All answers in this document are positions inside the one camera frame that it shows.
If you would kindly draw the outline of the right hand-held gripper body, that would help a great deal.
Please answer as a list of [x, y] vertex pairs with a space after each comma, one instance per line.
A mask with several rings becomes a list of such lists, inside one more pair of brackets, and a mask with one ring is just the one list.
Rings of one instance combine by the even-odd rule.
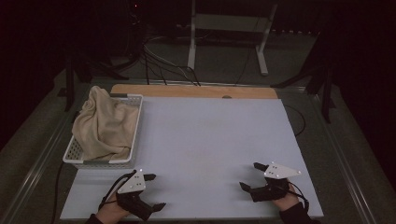
[[283, 198], [289, 192], [289, 178], [300, 175], [301, 172], [287, 166], [272, 162], [263, 172], [266, 184], [253, 189], [250, 196], [254, 202], [272, 201]]

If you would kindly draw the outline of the white table cover board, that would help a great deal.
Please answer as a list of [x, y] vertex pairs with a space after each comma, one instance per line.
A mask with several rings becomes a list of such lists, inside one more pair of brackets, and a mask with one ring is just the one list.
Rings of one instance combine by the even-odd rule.
[[282, 102], [278, 99], [147, 97], [134, 168], [154, 174], [141, 198], [163, 203], [153, 221], [276, 217], [270, 202], [255, 203], [240, 185], [263, 185], [254, 163], [300, 171], [292, 178], [323, 212]]

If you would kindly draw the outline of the person's left hand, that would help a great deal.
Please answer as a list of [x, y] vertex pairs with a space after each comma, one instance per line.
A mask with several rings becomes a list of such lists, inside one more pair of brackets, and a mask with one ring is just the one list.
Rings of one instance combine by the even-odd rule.
[[127, 210], [118, 205], [115, 193], [106, 200], [106, 203], [95, 214], [96, 218], [103, 224], [117, 224], [129, 215], [130, 213]]

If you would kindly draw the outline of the grey metal rail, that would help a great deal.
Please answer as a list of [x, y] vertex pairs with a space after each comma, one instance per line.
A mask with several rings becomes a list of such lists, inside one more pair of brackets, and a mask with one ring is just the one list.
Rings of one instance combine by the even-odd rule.
[[325, 120], [325, 118], [322, 117], [321, 101], [319, 97], [317, 95], [309, 96], [309, 101], [314, 107], [315, 113], [325, 132], [326, 140], [330, 145], [330, 149], [335, 154], [340, 173], [346, 183], [346, 187], [349, 191], [352, 201], [358, 210], [362, 224], [377, 224], [375, 216], [361, 190], [361, 186], [354, 176], [349, 162], [347, 161], [347, 157], [343, 152], [343, 148], [338, 142], [331, 125]]
[[0, 152], [0, 224], [79, 224], [60, 219], [77, 173], [63, 163], [63, 154], [89, 88], [76, 86], [69, 111], [55, 88]]
[[173, 87], [173, 86], [182, 86], [182, 87], [238, 87], [238, 88], [271, 88], [270, 84], [231, 84], [231, 83], [220, 83], [220, 82], [200, 82], [200, 84], [192, 84], [189, 81], [176, 81], [176, 80], [155, 80], [155, 79], [127, 79], [127, 80], [118, 80], [118, 79], [101, 79], [97, 78], [92, 81], [92, 85], [98, 85], [104, 87], [105, 89], [111, 89], [117, 84], [126, 84], [126, 85], [140, 85], [140, 86], [165, 86], [165, 87]]

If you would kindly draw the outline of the person's right hand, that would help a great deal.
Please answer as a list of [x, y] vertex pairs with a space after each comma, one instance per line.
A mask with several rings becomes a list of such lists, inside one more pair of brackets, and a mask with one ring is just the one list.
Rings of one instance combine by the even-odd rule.
[[289, 192], [278, 200], [272, 200], [272, 203], [281, 211], [284, 212], [294, 205], [299, 203], [298, 197], [295, 195], [295, 189], [292, 184], [289, 184]]

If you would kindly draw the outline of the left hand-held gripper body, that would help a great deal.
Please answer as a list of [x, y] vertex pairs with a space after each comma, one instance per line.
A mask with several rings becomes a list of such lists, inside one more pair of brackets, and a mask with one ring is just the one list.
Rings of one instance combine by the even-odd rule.
[[116, 191], [118, 205], [142, 220], [148, 220], [153, 213], [152, 206], [140, 199], [146, 182], [142, 170], [133, 170]]

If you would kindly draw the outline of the white plastic basket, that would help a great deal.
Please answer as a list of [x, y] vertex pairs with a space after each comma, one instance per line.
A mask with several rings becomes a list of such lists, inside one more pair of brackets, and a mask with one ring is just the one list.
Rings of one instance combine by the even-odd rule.
[[132, 127], [132, 139], [128, 141], [127, 156], [125, 159], [95, 159], [85, 160], [85, 152], [82, 148], [81, 143], [72, 136], [69, 145], [64, 153], [63, 161], [68, 164], [72, 164], [78, 169], [127, 169], [133, 167], [134, 154], [136, 152], [136, 141], [137, 135], [140, 128], [140, 115], [142, 111], [143, 96], [137, 94], [127, 94], [122, 97], [118, 97], [124, 105], [132, 108], [136, 111], [136, 115], [132, 118], [134, 126]]

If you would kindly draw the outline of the white metal stand frame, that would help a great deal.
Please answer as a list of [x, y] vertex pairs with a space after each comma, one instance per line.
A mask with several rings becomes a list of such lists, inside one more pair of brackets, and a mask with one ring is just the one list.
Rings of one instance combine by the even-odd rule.
[[196, 11], [196, 0], [191, 0], [191, 36], [187, 66], [195, 69], [196, 30], [230, 31], [262, 34], [262, 41], [255, 46], [258, 65], [263, 76], [269, 74], [264, 57], [264, 48], [275, 18], [278, 3], [272, 3], [267, 16], [257, 17], [202, 14]]

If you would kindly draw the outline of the black stand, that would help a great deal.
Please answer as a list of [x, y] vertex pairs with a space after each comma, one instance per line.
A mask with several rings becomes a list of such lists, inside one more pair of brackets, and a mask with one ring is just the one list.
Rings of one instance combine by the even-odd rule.
[[309, 95], [318, 94], [319, 91], [322, 91], [321, 115], [328, 123], [331, 122], [333, 47], [334, 42], [331, 35], [328, 32], [321, 31], [299, 73], [272, 85], [272, 88], [283, 89], [299, 80], [311, 77], [305, 86], [305, 91]]

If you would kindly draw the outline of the beige cloth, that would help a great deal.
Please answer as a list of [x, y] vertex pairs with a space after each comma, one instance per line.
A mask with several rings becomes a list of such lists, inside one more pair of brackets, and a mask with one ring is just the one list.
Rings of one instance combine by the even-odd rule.
[[72, 134], [81, 143], [85, 160], [125, 159], [136, 111], [94, 86], [74, 121]]

